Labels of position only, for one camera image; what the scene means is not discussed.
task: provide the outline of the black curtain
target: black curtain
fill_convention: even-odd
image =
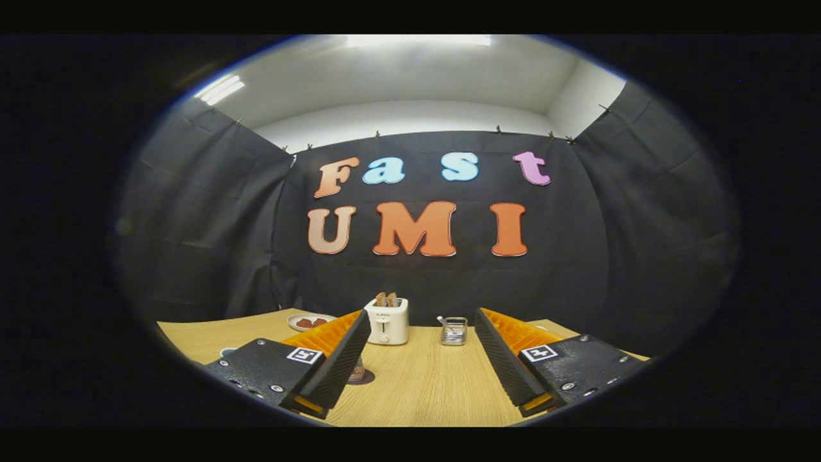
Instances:
[[[726,171],[694,127],[636,84],[577,139],[607,230],[608,289],[586,330],[658,354],[702,326],[739,253]]]
[[[291,161],[199,99],[168,111],[137,151],[113,224],[139,314],[188,322],[278,309],[270,243]]]
[[[475,153],[479,175],[443,178],[441,157]],[[523,178],[512,157],[544,159],[547,186]],[[314,198],[325,164],[356,157],[341,191]],[[404,179],[366,184],[368,165],[403,161]],[[736,259],[732,197],[711,159],[671,112],[636,85],[624,91],[573,143],[495,132],[412,133],[348,141],[299,153],[282,190],[273,237],[282,305],[342,315],[377,292],[410,300],[410,323],[473,318],[487,307],[529,321],[548,318],[620,348],[657,355],[682,341],[715,308]],[[456,204],[456,255],[419,249],[375,255],[381,215],[399,201],[417,219],[431,201]],[[522,204],[524,256],[491,253],[497,202]],[[307,212],[355,206],[349,242],[324,255],[308,245]]]

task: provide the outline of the white toaster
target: white toaster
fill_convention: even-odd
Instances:
[[[365,305],[370,320],[368,342],[381,345],[401,345],[408,341],[408,301],[397,298],[398,307],[378,307],[376,298]]]

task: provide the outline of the wooden table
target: wooden table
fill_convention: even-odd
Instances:
[[[304,313],[290,308],[225,321],[158,324],[181,353],[207,364],[219,359],[224,348],[298,334],[287,318]],[[563,338],[578,335],[548,320],[530,324]],[[339,427],[504,427],[526,420],[505,394],[474,327],[462,346],[441,345],[440,334],[439,327],[412,326],[404,345],[366,344],[362,361],[375,380],[347,385],[323,422]]]

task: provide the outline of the spoon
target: spoon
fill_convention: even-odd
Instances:
[[[450,327],[450,326],[449,326],[449,325],[445,322],[445,318],[443,318],[443,317],[441,317],[441,316],[436,316],[436,321],[441,322],[441,323],[442,323],[442,325],[443,325],[443,326],[445,326],[445,328],[446,328],[446,329],[448,329],[449,331],[453,332],[453,329],[452,329],[452,328],[451,328],[451,327]]]

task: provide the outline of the ceiling light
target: ceiling light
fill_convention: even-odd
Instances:
[[[216,103],[217,103],[220,99],[225,98],[226,96],[228,96],[228,95],[230,95],[231,93],[233,93],[233,92],[235,92],[235,91],[239,90],[239,89],[240,89],[240,88],[242,88],[243,86],[245,86],[245,84],[244,84],[244,83],[242,83],[242,82],[240,82],[240,81],[238,81],[238,82],[237,82],[237,83],[235,83],[234,85],[231,85],[231,86],[227,87],[226,89],[224,89],[224,90],[220,91],[219,93],[217,93],[217,94],[215,94],[215,95],[212,95],[210,98],[206,98],[206,97],[204,96],[204,97],[203,97],[203,101],[205,101],[206,103],[208,103],[208,105],[209,105],[209,106],[213,106],[213,105],[215,105],[215,104],[216,104]]]
[[[349,47],[391,44],[397,42],[447,42],[490,46],[490,35],[348,35]]]
[[[200,98],[209,105],[213,106],[220,99],[225,98],[243,86],[245,86],[245,84],[240,82],[239,76],[231,76],[229,74],[219,78],[215,82],[198,91],[194,97]]]

